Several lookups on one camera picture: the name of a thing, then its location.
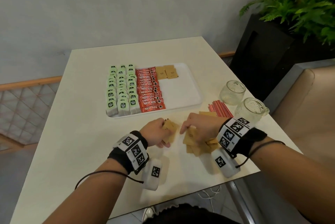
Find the white tray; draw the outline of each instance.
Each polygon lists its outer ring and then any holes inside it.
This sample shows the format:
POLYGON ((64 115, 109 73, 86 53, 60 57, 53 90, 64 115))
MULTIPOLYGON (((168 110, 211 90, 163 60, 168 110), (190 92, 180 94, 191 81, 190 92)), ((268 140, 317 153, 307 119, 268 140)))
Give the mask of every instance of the white tray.
POLYGON ((158 80, 159 87, 162 91, 165 109, 139 113, 134 115, 124 115, 124 116, 115 115, 112 118, 123 118, 136 115, 144 115, 153 112, 162 112, 165 110, 171 110, 201 104, 202 94, 188 66, 182 62, 173 65, 179 77, 176 79, 158 80))

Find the lattice fence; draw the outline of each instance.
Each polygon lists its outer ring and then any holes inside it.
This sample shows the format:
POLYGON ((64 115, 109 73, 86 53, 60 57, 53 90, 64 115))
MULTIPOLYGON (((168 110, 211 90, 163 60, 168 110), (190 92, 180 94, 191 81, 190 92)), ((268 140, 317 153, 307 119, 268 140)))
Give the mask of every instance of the lattice fence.
MULTIPOLYGON (((58 83, 0 92, 0 133, 23 145, 39 142, 58 83)), ((0 143, 0 151, 8 149, 0 143)))

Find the black cord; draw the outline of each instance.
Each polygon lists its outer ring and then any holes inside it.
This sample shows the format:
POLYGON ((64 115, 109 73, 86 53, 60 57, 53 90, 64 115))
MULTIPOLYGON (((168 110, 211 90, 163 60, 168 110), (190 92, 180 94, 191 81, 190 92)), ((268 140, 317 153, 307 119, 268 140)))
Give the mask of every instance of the black cord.
POLYGON ((104 173, 104 172, 106 172, 106 173, 115 173, 115 174, 123 175, 123 176, 128 177, 129 179, 131 179, 131 180, 133 180, 133 181, 135 181, 135 182, 139 182, 139 183, 141 183, 141 184, 144 183, 143 181, 135 180, 134 178, 131 178, 129 175, 126 175, 126 174, 124 174, 124 173, 122 173, 122 172, 119 172, 119 171, 113 171, 113 170, 100 170, 100 171, 95 171, 95 172, 92 172, 92 173, 87 174, 86 176, 84 176, 82 179, 79 180, 79 182, 77 183, 77 185, 76 185, 76 187, 75 187, 74 189, 76 189, 76 188, 78 187, 78 185, 80 184, 80 182, 81 182, 82 180, 84 180, 86 177, 88 177, 88 176, 90 176, 90 175, 98 174, 98 173, 104 173))
POLYGON ((247 160, 250 159, 251 156, 252 156, 254 153, 256 153, 256 151, 257 151, 258 149, 262 148, 263 146, 272 144, 272 143, 281 143, 281 144, 285 145, 284 142, 279 141, 279 140, 273 140, 273 141, 269 141, 269 142, 266 142, 266 143, 264 143, 264 144, 261 144, 261 145, 259 145, 258 147, 256 147, 254 150, 252 150, 252 151, 249 153, 249 156, 245 159, 245 161, 244 161, 242 164, 237 165, 236 168, 239 168, 239 167, 241 167, 242 165, 244 165, 244 164, 247 162, 247 160))

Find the white cable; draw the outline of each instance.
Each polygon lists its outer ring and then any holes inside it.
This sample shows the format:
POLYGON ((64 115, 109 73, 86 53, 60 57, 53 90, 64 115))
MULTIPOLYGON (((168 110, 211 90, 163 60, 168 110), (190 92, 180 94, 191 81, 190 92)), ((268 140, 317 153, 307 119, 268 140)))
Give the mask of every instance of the white cable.
POLYGON ((208 197, 202 197, 202 196, 199 194, 199 192, 197 192, 197 194, 198 194, 198 196, 201 197, 202 199, 209 199, 209 201, 210 201, 210 206, 212 207, 212 212, 214 212, 213 204, 212 204, 212 198, 214 198, 216 194, 220 193, 220 191, 221 191, 221 185, 219 185, 219 188, 218 188, 215 192, 212 190, 212 188, 210 188, 210 190, 211 190, 211 192, 214 193, 214 195, 213 195, 212 197, 209 196, 208 193, 207 193, 206 191, 202 191, 202 192, 205 193, 208 197))

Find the hand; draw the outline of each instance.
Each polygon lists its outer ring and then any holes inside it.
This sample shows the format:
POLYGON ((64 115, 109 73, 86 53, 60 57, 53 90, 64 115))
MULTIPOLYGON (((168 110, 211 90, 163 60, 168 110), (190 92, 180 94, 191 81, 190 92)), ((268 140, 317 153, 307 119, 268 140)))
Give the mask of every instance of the hand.
POLYGON ((214 117, 190 113, 187 120, 182 124, 180 134, 183 134, 188 127, 193 125, 198 129, 195 141, 200 143, 202 141, 215 138, 219 133, 221 125, 227 119, 227 117, 214 117))
POLYGON ((163 139, 170 136, 172 132, 169 129, 163 129, 164 119, 158 118, 148 122, 142 129, 141 135, 147 140, 148 146, 157 145, 159 148, 170 147, 170 143, 165 144, 163 139))

